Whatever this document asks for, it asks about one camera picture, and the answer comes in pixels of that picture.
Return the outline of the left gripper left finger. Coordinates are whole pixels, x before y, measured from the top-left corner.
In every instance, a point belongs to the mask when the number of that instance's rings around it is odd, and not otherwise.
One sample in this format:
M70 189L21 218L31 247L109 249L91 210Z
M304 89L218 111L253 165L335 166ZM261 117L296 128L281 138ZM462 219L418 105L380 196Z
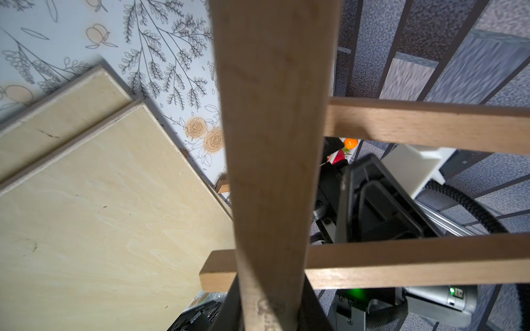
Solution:
M242 302L238 277L235 277L224 303L208 331L244 330Z

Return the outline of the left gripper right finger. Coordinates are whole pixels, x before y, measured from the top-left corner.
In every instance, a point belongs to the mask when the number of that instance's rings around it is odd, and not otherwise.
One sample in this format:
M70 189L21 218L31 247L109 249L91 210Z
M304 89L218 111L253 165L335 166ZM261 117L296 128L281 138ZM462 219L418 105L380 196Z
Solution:
M304 278L298 313L298 331L333 331L307 277Z

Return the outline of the wooden easel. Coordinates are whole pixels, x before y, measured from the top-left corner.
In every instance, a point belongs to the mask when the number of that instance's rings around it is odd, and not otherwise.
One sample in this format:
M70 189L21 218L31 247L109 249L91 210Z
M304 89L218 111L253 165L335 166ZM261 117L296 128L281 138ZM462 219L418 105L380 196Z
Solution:
M238 277L244 330L298 330L307 277L324 314L348 287L508 284L503 317L529 329L529 231L489 234L463 207L422 190L441 236L328 244L313 220L324 142L357 139L349 163L400 145L431 158L436 181L491 183L529 167L528 1L211 1L236 248L200 279ZM484 189L457 188L478 201ZM483 205L502 223L498 210Z

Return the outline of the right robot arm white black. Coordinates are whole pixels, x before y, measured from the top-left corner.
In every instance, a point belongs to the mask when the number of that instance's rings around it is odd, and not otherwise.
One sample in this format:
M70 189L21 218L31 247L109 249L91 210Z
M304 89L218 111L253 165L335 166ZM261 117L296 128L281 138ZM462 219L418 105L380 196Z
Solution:
M313 220L328 244L426 239L441 236L431 213L415 197L422 190L443 194L463 207L489 234L506 227L483 205L461 190L433 177L453 156L423 146L400 145L383 157L367 154L349 163L338 138L324 142ZM392 285L336 292L328 311L334 330L375 330L401 326L410 314L438 325L491 330L490 314L501 292L498 285Z

